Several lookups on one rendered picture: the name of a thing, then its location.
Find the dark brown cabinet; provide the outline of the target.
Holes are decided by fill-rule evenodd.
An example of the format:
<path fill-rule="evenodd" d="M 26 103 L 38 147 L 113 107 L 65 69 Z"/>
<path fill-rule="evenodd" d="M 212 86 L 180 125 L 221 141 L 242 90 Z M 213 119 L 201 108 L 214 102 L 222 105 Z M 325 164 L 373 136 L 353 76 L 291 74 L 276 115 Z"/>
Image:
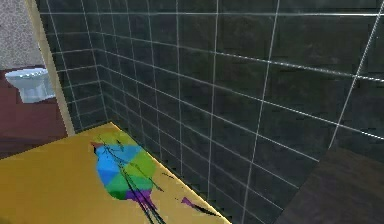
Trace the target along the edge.
<path fill-rule="evenodd" d="M 327 152 L 274 224 L 384 224 L 384 164 Z"/>

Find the pale blue toilet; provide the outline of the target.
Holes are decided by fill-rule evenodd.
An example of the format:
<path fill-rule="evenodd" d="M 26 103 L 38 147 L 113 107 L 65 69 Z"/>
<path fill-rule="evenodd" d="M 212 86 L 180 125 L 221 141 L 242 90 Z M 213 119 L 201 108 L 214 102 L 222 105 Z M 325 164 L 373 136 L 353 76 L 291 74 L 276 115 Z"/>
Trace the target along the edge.
<path fill-rule="evenodd" d="M 30 68 L 7 72 L 6 80 L 18 89 L 23 103 L 37 103 L 54 98 L 49 73 L 45 68 Z"/>

